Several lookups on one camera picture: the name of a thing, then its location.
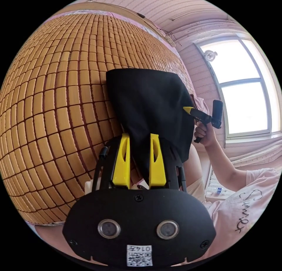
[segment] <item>water bottle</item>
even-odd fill
[[[220,187],[210,187],[209,192],[216,193],[217,195],[220,195],[221,193],[225,193],[227,190],[223,190]]]

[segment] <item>white label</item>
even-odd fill
[[[127,245],[127,266],[153,266],[151,245]]]

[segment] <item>black cloth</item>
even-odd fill
[[[193,102],[177,74],[114,69],[106,72],[106,84],[117,119],[130,136],[133,159],[146,181],[149,179],[150,133],[172,143],[182,162],[189,158],[194,118],[183,107],[193,107]]]

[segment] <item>hand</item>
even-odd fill
[[[201,122],[198,122],[197,125],[198,126],[195,129],[194,136],[196,138],[197,137],[202,138],[200,141],[202,145],[208,147],[212,145],[214,142],[216,142],[216,136],[212,123],[208,123],[207,126],[205,126]]]

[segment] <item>window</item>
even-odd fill
[[[281,131],[281,115],[274,81],[259,50],[248,39],[225,38],[197,45],[208,61],[224,103],[226,138],[270,135]]]

